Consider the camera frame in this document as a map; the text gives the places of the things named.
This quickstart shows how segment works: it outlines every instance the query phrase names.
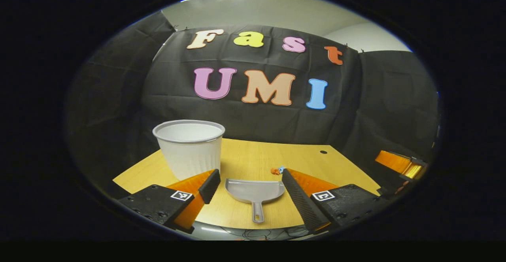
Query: pink letter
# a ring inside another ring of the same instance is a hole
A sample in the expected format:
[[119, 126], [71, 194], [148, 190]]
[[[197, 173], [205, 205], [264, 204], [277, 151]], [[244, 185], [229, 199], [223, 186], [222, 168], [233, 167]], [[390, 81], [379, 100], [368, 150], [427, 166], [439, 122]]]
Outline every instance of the pink letter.
[[306, 50], [306, 47], [303, 45], [304, 40], [296, 37], [285, 37], [283, 39], [285, 43], [283, 45], [284, 50], [286, 51], [294, 51], [296, 53], [303, 53]]
[[232, 82], [232, 74], [236, 73], [236, 69], [222, 68], [219, 72], [222, 74], [222, 82], [220, 89], [211, 91], [208, 89], [209, 75], [213, 72], [212, 68], [195, 69], [195, 93], [204, 99], [220, 99], [225, 97], [230, 91]]

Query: white wall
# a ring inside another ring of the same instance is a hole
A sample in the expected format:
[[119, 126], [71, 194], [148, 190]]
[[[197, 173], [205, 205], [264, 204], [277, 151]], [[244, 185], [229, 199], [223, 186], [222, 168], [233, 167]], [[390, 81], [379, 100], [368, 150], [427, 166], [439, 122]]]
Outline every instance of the white wall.
[[411, 51], [401, 40], [374, 23], [362, 23], [339, 29], [324, 36], [350, 48], [365, 51], [402, 50]]

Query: dustpan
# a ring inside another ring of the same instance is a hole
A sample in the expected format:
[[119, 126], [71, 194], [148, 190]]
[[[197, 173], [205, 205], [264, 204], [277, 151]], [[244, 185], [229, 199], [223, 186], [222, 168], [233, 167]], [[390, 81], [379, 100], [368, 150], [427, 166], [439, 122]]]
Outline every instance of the dustpan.
[[251, 203], [253, 222], [264, 222], [263, 202], [272, 201], [283, 195], [285, 187], [281, 181], [245, 181], [226, 179], [226, 191], [237, 201]]

